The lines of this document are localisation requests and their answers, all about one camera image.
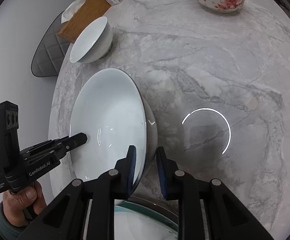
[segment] tissue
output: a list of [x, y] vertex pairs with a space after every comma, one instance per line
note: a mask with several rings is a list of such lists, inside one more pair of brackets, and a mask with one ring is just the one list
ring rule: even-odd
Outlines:
[[70, 4], [69, 7], [63, 12], [61, 23], [69, 21], [79, 8], [86, 2], [86, 0], [76, 0]]

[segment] bowl rim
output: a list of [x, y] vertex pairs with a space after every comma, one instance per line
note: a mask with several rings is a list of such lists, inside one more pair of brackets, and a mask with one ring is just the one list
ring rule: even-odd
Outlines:
[[[126, 78], [129, 78], [129, 79], [132, 81], [132, 84], [134, 85], [134, 87], [136, 88], [136, 90], [137, 90], [137, 92], [138, 92], [138, 96], [140, 97], [140, 99], [141, 99], [141, 103], [142, 103], [142, 106], [143, 106], [143, 108], [142, 108], [142, 113], [143, 113], [143, 117], [144, 117], [144, 127], [145, 127], [145, 154], [144, 154], [144, 157], [143, 157], [143, 159], [142, 159], [143, 163], [142, 163], [142, 165], [141, 165], [141, 168], [140, 168], [139, 174], [137, 175], [137, 178], [136, 178], [135, 182], [133, 183], [133, 192], [134, 192], [134, 191], [136, 190], [136, 188], [137, 188], [139, 182], [141, 181], [141, 178], [142, 178], [143, 174], [144, 174], [144, 171], [145, 171], [145, 165], [146, 165], [146, 153], [147, 153], [147, 151], [148, 151], [148, 143], [147, 143], [147, 140], [148, 140], [148, 137], [147, 137], [147, 122], [146, 122], [146, 118], [147, 118], [147, 116], [146, 116], [146, 112], [145, 112], [144, 101], [143, 101], [143, 98], [142, 98], [142, 96], [141, 96], [141, 93], [140, 93], [140, 91], [139, 91], [139, 89], [138, 89], [136, 83], [134, 82], [134, 80], [133, 80], [133, 79], [132, 79], [132, 78], [131, 78], [131, 77], [130, 77], [130, 76], [129, 76], [125, 71], [123, 71], [123, 70], [121, 70], [121, 69], [118, 69], [118, 68], [109, 67], [109, 68], [101, 69], [101, 70], [99, 70], [98, 72], [96, 72], [95, 74], [93, 74], [93, 75], [92, 75], [92, 76], [91, 76], [91, 77], [86, 81], [86, 83], [89, 82], [90, 79], [91, 79], [92, 77], [94, 77], [96, 74], [98, 74], [99, 72], [106, 72], [106, 71], [117, 71], [117, 72], [122, 72], [122, 74], [123, 74], [124, 76], [126, 76]], [[83, 90], [84, 86], [82, 86], [80, 92], [78, 93], [77, 98], [79, 97], [79, 95], [80, 95], [81, 91]], [[70, 124], [71, 124], [72, 114], [73, 114], [73, 111], [72, 111], [72, 113], [71, 113], [71, 117], [70, 117], [70, 121], [69, 121]]]
[[96, 43], [93, 43], [92, 44], [92, 46], [90, 47], [90, 48], [88, 48], [86, 51], [84, 50], [83, 52], [82, 52], [82, 55], [81, 56], [78, 56], [75, 60], [73, 60], [72, 61], [72, 52], [73, 52], [73, 50], [75, 50], [75, 44], [77, 44], [76, 42], [77, 41], [79, 41], [79, 38], [80, 37], [82, 37], [82, 36], [84, 36], [85, 35], [85, 33], [87, 32], [87, 29], [89, 29], [89, 27], [90, 27], [90, 25], [93, 25], [93, 24], [95, 24], [95, 22], [96, 21], [101, 21], [102, 19], [104, 19], [106, 22], [104, 22], [104, 25], [102, 26], [102, 28], [100, 28], [100, 30], [101, 30], [101, 32], [100, 32], [100, 35], [97, 37], [97, 39], [96, 39], [96, 41], [98, 41], [98, 39], [99, 39], [99, 37], [102, 35], [102, 33], [104, 32], [104, 30], [105, 30], [105, 27], [106, 27], [106, 25], [107, 25], [107, 23], [108, 23], [108, 19], [107, 19], [107, 17], [106, 16], [102, 16], [102, 17], [98, 17], [97, 19], [95, 19], [95, 20], [93, 20], [89, 25], [87, 25], [86, 27], [85, 27], [85, 29], [80, 33], [80, 35], [77, 37], [77, 39], [76, 39], [76, 41], [74, 42], [74, 45], [73, 45], [73, 47], [72, 47], [72, 49], [71, 49], [71, 51], [70, 51], [70, 54], [69, 54], [69, 61], [70, 62], [72, 62], [72, 63], [76, 63], [76, 62], [78, 62], [79, 60], [81, 60], [89, 51], [90, 51], [90, 49], [94, 46], [94, 44]]

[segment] marble tabletop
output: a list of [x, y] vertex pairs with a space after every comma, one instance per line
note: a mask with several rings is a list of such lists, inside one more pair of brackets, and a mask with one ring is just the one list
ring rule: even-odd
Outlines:
[[[104, 68], [133, 78], [157, 121], [158, 144], [197, 179], [221, 179], [275, 240], [290, 233], [290, 20], [273, 0], [247, 0], [223, 15], [197, 0], [124, 0], [105, 14], [113, 48], [91, 64], [66, 54], [56, 84], [50, 139], [69, 135], [74, 102]], [[188, 113], [198, 111], [182, 124]], [[67, 154], [50, 172], [57, 195], [75, 173]], [[160, 193], [156, 163], [134, 195], [175, 211]]]

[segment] tissue box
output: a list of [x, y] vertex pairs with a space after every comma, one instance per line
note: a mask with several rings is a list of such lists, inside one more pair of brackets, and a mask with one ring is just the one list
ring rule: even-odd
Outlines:
[[74, 43], [81, 32], [92, 21], [103, 16], [110, 6], [105, 0], [86, 0], [74, 16], [64, 23], [58, 36]]

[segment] marble table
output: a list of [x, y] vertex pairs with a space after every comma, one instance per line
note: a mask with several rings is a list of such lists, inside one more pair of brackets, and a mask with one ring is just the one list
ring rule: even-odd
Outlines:
[[[113, 48], [91, 64], [66, 54], [56, 84], [50, 139], [69, 135], [74, 102], [104, 68], [128, 73], [152, 108], [158, 144], [196, 178], [220, 178], [275, 240], [290, 233], [290, 20], [273, 0], [247, 0], [228, 15], [196, 0], [124, 0], [105, 14]], [[221, 112], [232, 130], [228, 141]], [[73, 178], [70, 155], [50, 172], [54, 195]], [[156, 163], [136, 196], [175, 211], [160, 193]]]

